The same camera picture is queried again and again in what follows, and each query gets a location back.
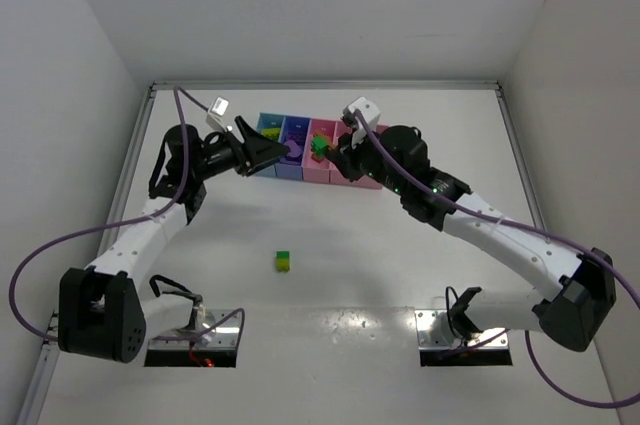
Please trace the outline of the purple decorated lego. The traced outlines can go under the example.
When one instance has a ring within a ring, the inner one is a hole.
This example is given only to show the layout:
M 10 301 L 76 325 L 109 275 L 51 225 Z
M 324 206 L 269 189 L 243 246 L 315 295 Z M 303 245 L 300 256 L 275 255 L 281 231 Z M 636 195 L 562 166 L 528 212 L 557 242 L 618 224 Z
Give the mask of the purple decorated lego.
M 287 140 L 284 145 L 288 148 L 285 159 L 288 161 L 298 161 L 302 154 L 303 148 L 293 140 Z

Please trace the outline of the lego stack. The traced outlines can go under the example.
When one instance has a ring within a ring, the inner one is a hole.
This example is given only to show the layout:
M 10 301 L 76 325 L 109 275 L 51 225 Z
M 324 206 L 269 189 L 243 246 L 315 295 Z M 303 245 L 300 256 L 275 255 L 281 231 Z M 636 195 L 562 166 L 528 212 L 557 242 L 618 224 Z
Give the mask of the lego stack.
M 332 148 L 333 142 L 328 135 L 320 131 L 313 133 L 310 142 L 311 159 L 313 161 L 321 163 L 326 158 L 327 152 Z

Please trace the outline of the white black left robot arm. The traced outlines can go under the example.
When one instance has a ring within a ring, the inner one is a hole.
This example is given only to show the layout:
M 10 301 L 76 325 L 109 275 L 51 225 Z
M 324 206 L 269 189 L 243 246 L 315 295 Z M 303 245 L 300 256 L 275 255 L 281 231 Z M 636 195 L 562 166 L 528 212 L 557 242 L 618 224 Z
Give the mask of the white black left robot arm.
M 200 137 L 176 125 L 163 138 L 140 217 L 83 269 L 59 283 L 58 345 L 67 353 L 130 363 L 153 339 L 196 342 L 204 334 L 201 295 L 152 268 L 167 244 L 198 214 L 208 179 L 233 170 L 251 176 L 288 154 L 236 117 L 239 134 L 221 128 Z

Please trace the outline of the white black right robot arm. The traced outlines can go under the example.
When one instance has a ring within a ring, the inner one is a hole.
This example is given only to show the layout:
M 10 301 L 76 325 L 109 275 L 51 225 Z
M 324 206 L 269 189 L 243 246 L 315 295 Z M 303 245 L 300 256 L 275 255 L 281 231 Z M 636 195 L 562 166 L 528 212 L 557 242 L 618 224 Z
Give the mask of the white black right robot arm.
M 468 341 L 495 328 L 545 334 L 556 344 L 585 351 L 616 301 L 613 274 L 598 265 L 610 256 L 593 248 L 578 252 L 536 233 L 508 226 L 477 193 L 432 166 L 420 131 L 392 126 L 357 145 L 343 134 L 337 145 L 313 145 L 344 178 L 368 177 L 398 195 L 417 221 L 471 244 L 507 266 L 532 291 L 498 293 L 467 288 L 441 320 L 441 336 Z

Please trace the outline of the green lime lego pair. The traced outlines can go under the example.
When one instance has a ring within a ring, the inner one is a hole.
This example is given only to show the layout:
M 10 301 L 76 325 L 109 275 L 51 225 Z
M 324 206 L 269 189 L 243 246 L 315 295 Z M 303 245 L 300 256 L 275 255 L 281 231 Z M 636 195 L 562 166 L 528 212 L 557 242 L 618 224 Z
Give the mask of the green lime lego pair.
M 291 267 L 290 252 L 281 250 L 276 252 L 275 269 L 278 273 L 288 273 Z

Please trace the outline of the lime green square lego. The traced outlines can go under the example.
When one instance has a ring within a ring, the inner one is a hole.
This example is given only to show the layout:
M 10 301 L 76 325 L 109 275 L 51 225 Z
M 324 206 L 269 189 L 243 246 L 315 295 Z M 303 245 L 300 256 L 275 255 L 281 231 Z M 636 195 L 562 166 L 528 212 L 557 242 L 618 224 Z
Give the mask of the lime green square lego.
M 261 135 L 269 140 L 278 141 L 280 137 L 280 128 L 267 128 L 261 131 Z

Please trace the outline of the purple lego plate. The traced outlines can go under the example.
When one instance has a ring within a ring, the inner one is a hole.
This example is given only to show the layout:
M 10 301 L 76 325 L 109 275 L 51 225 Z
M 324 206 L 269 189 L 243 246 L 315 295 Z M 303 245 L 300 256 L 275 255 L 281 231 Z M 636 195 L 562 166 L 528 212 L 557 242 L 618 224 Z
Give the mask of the purple lego plate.
M 304 143 L 306 139 L 306 135 L 304 133 L 298 133 L 298 132 L 291 132 L 291 133 L 287 133 L 286 137 L 285 137 L 285 141 L 292 141 L 295 143 Z

